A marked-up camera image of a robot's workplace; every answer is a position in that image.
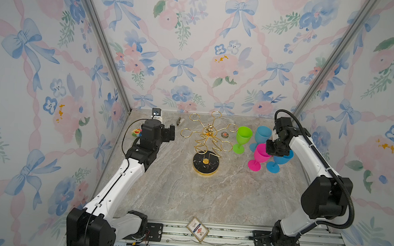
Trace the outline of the cyan wine glass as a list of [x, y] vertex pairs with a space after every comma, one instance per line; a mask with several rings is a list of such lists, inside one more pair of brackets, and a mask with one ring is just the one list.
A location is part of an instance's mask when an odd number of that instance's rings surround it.
[[292, 150], [289, 151], [289, 155], [287, 156], [274, 156], [273, 161], [266, 163], [266, 168], [269, 172], [273, 174], [277, 174], [280, 171], [280, 166], [288, 163], [294, 157], [294, 152]]

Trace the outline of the light blue wine glass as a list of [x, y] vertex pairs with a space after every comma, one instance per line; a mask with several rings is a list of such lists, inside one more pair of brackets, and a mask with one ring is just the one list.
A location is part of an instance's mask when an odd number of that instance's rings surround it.
[[258, 145], [265, 144], [265, 142], [271, 138], [272, 130], [266, 126], [259, 126], [255, 133], [255, 143], [252, 143], [249, 147], [252, 152], [254, 152]]

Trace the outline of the green wine glass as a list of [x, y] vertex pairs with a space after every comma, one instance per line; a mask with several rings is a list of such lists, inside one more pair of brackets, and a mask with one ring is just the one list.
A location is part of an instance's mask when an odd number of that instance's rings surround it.
[[249, 127], [241, 126], [238, 128], [236, 132], [236, 141], [237, 144], [233, 146], [233, 151], [236, 154], [243, 154], [245, 151], [244, 144], [247, 144], [249, 140], [252, 138], [253, 132]]

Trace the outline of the magenta wine glass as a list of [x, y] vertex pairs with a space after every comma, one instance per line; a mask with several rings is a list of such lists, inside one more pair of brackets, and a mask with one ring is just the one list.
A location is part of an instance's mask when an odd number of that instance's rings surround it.
[[254, 172], [260, 171], [262, 163], [267, 162], [271, 155], [267, 153], [266, 144], [257, 145], [254, 151], [254, 159], [248, 162], [248, 168]]

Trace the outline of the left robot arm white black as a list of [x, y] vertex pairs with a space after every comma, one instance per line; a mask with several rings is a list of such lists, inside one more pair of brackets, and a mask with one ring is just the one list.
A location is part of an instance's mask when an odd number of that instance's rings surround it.
[[126, 151], [125, 159], [108, 184], [82, 209], [72, 209], [66, 219], [66, 246], [114, 246], [119, 240], [143, 240], [148, 218], [130, 211], [115, 218], [115, 212], [136, 181], [155, 161], [164, 142], [175, 139], [175, 126], [146, 119], [142, 134]]

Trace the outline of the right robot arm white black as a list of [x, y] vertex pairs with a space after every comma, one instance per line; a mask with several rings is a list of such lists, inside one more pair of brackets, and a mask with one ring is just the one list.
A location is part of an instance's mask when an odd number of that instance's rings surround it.
[[281, 159], [297, 157], [310, 184], [299, 209], [278, 220], [269, 233], [253, 231], [249, 239], [255, 246], [299, 246], [300, 237], [317, 226], [343, 230], [352, 226], [355, 218], [352, 181], [329, 165], [306, 128], [291, 112], [285, 113], [284, 117], [275, 116], [275, 136], [266, 141], [265, 152]]

